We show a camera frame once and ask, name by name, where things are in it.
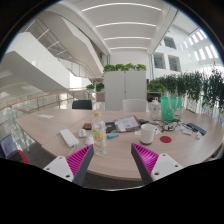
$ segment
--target laptop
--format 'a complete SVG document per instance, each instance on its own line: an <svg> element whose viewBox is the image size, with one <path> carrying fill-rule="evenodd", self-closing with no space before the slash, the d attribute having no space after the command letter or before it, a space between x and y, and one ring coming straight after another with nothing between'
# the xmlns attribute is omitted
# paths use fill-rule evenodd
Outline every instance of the laptop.
<svg viewBox="0 0 224 224"><path fill-rule="evenodd" d="M23 162L23 158L18 152L11 135L6 136L0 142L0 158L9 159L21 163Z"/></svg>

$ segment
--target phone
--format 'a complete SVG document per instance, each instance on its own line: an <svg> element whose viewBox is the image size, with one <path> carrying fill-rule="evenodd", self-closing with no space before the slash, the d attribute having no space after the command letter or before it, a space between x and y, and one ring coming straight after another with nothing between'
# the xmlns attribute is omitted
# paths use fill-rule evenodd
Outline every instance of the phone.
<svg viewBox="0 0 224 224"><path fill-rule="evenodd" d="M198 127L197 125L195 125L193 123L188 123L187 126L190 127L190 128L193 128L193 129L195 129L197 131L199 131L202 135L206 134L206 131L204 129Z"/></svg>

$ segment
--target white cabinet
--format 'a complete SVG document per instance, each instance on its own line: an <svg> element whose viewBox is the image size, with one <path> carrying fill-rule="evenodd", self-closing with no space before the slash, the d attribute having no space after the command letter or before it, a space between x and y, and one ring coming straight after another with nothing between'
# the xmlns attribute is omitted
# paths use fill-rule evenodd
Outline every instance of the white cabinet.
<svg viewBox="0 0 224 224"><path fill-rule="evenodd" d="M114 71L104 74L105 110L120 111L124 99L146 100L145 71Z"/></svg>

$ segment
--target glass railing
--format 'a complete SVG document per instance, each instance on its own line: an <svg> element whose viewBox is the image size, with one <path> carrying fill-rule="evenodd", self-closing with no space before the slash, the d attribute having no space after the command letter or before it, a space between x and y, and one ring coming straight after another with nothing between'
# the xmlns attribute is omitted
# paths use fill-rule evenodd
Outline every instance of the glass railing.
<svg viewBox="0 0 224 224"><path fill-rule="evenodd" d="M85 88L38 92L8 99L0 103L0 140L11 134L16 147L28 149L35 141L17 124L16 119L46 108L62 109L74 100L95 99Z"/></svg>
<svg viewBox="0 0 224 224"><path fill-rule="evenodd" d="M41 19L35 19L30 24L27 24L21 32L30 32L73 75L88 78L92 82L96 78L86 63L72 57Z"/></svg>

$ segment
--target teal container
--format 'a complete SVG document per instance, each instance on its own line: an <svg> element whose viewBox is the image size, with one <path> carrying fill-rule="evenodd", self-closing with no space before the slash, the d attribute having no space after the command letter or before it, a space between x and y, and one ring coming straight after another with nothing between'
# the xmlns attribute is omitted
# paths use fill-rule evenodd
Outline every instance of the teal container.
<svg viewBox="0 0 224 224"><path fill-rule="evenodd" d="M180 120L182 115L182 102L181 97L160 97L161 101L161 113L162 120L164 121L172 121L172 120Z"/></svg>

